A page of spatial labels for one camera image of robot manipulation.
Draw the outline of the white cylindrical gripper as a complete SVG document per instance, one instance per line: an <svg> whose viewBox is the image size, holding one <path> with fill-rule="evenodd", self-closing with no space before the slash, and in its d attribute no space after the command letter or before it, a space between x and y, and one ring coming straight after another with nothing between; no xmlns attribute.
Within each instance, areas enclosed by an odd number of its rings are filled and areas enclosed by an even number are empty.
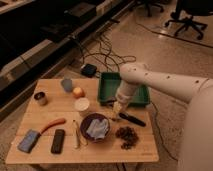
<svg viewBox="0 0 213 171"><path fill-rule="evenodd" d="M127 103L121 103L119 101L115 101L113 103L113 113L115 116L118 116L120 113L123 113L128 107Z"/></svg>

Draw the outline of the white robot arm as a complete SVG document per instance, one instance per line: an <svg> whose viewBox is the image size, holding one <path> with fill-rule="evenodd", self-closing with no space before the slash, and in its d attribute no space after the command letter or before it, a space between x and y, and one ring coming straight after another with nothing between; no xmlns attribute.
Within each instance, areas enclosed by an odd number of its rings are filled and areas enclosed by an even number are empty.
<svg viewBox="0 0 213 171"><path fill-rule="evenodd" d="M142 63L124 64L120 68L121 83L116 91L113 111L124 112L140 85L149 86L189 103L192 114L213 113L213 79L148 70Z"/></svg>

